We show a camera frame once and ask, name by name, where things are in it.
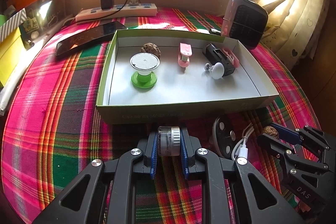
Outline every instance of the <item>pink clip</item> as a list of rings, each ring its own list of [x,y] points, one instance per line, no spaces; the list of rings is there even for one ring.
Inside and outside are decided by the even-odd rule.
[[[232,65],[235,68],[239,67],[239,64],[240,64],[239,60],[238,60],[238,58],[234,55],[234,53],[230,49],[223,47],[222,48],[222,52],[225,53],[225,55],[231,61]]]
[[[189,44],[180,43],[177,62],[182,68],[189,66],[189,57],[193,54]]]

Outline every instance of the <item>power strip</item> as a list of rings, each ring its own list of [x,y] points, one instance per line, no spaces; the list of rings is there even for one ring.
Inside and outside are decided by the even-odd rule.
[[[146,16],[155,16],[157,13],[157,8],[153,3],[142,3],[137,6],[130,6],[129,4],[125,5],[123,9],[117,12],[114,15],[108,16],[118,9],[120,9],[122,5],[114,5],[111,9],[102,10],[101,7],[83,10],[78,15],[76,15],[76,22],[82,20],[95,20],[96,18],[100,18],[106,16],[106,18],[116,18],[116,17],[146,17]]]

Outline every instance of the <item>yellow box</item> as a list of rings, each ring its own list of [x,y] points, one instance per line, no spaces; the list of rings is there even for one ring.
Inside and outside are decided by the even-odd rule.
[[[0,87],[5,85],[25,50],[19,28],[0,43]]]

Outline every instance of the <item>smartphone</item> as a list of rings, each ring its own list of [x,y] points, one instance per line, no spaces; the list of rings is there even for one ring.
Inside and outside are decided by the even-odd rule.
[[[57,43],[56,56],[70,55],[85,47],[111,40],[116,30],[125,29],[127,28],[123,24],[114,21],[77,33]]]

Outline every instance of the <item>curtain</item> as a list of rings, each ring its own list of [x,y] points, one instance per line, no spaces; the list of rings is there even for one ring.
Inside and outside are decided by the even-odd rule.
[[[268,12],[261,42],[288,69],[300,58],[314,57],[330,0],[252,0]]]

